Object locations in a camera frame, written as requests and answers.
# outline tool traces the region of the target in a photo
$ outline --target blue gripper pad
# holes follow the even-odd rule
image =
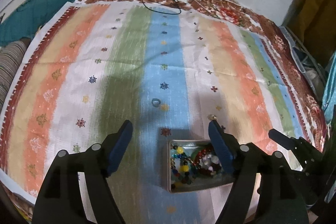
[[[226,143],[224,142],[221,132],[219,131],[218,127],[215,125],[215,121],[211,121],[209,123],[208,133],[209,133],[209,137],[211,140],[211,144],[218,156],[218,159],[224,171],[229,174],[232,174],[235,170],[232,165],[232,162],[235,157],[229,150]]]
[[[112,151],[109,154],[109,166],[107,167],[108,176],[118,170],[121,159],[131,141],[133,133],[132,123],[128,120],[124,122],[118,133],[115,133],[118,138]]]

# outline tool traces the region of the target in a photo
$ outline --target teal cloth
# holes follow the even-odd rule
[[[336,54],[333,55],[327,85],[322,98],[322,110],[327,123],[330,123],[333,118],[334,105],[336,105]]]
[[[34,38],[40,26],[47,23],[67,2],[74,0],[27,0],[0,25],[0,47],[22,37]]]

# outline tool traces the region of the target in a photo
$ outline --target orange stripe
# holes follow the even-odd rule
[[[258,106],[266,109],[263,94],[258,83],[255,81],[255,75],[245,60],[244,54],[238,46],[238,42],[233,38],[229,28],[225,23],[213,22],[222,47],[231,55],[232,65],[237,72],[237,79],[240,82],[240,93],[247,105],[247,114],[251,118],[254,132],[253,142],[258,142],[259,147],[267,152],[268,131],[272,128],[267,112],[260,113],[256,109]]]
[[[55,63],[45,64],[48,66],[48,74],[42,81],[38,95],[36,96],[33,112],[28,121],[28,135],[25,141],[24,158],[26,159],[26,191],[38,191],[42,185],[44,178],[44,160],[46,157],[45,151],[49,142],[49,128],[56,108],[58,92],[65,81],[70,64],[74,62],[78,56],[80,46],[92,31],[95,22],[102,16],[108,7],[109,5],[94,5],[92,7],[92,12],[88,13],[86,18],[83,18],[82,22],[77,26],[72,35],[65,41]],[[57,61],[60,62],[59,60],[65,56],[68,56],[67,62],[56,63]],[[49,97],[48,102],[43,97],[47,90],[52,90],[53,95],[52,97]],[[37,152],[35,152],[30,145],[30,140],[35,137],[39,138],[39,149]]]

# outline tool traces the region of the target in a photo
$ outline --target teal pillow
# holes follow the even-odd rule
[[[34,38],[37,29],[47,23],[67,2],[74,0],[27,0],[0,25],[0,47],[22,37]]]

